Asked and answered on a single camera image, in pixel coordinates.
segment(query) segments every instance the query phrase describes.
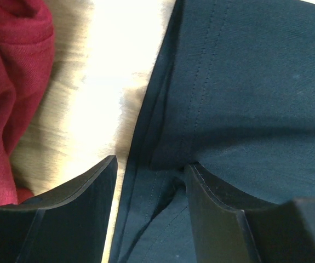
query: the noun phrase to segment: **red cloth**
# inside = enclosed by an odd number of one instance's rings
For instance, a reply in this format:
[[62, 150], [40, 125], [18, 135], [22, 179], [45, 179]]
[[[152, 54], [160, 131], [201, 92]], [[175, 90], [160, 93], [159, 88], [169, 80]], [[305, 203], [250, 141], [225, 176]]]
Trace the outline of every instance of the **red cloth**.
[[0, 205], [32, 196], [16, 189], [9, 162], [49, 81], [54, 59], [51, 13], [41, 0], [0, 0]]

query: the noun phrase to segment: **wooden surface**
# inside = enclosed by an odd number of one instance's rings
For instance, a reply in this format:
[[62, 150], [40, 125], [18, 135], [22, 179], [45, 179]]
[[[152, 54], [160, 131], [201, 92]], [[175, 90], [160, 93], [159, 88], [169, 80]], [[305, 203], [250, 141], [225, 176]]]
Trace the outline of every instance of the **wooden surface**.
[[117, 155], [107, 262], [135, 122], [174, 0], [45, 1], [56, 58], [47, 93], [13, 153], [14, 174], [39, 194]]

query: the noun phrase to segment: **red garment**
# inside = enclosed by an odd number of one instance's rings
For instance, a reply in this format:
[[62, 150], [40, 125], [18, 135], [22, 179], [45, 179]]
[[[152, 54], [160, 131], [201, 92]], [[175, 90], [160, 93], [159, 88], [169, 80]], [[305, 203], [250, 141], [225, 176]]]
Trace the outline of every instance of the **red garment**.
[[16, 189], [9, 157], [44, 94], [54, 53], [51, 13], [42, 0], [0, 0], [0, 205], [32, 196]]

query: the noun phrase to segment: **light wood tabletop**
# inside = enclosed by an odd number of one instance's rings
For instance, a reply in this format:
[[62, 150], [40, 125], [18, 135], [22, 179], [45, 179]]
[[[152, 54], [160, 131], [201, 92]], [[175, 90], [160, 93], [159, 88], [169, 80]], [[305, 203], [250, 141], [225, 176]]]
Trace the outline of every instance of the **light wood tabletop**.
[[135, 123], [174, 0], [45, 2], [54, 17], [56, 58], [48, 90], [12, 155], [14, 174], [37, 195], [117, 155], [102, 260], [108, 262]]

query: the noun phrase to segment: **dark blue cloth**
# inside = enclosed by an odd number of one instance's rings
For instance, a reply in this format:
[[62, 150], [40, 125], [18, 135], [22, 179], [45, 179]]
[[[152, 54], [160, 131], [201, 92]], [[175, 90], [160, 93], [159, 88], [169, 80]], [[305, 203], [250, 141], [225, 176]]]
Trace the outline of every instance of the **dark blue cloth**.
[[[112, 262], [196, 261], [190, 221], [175, 219], [188, 213], [181, 168], [194, 161], [268, 201], [315, 197], [315, 5], [177, 0], [133, 137]], [[166, 236], [169, 224], [180, 229]]]

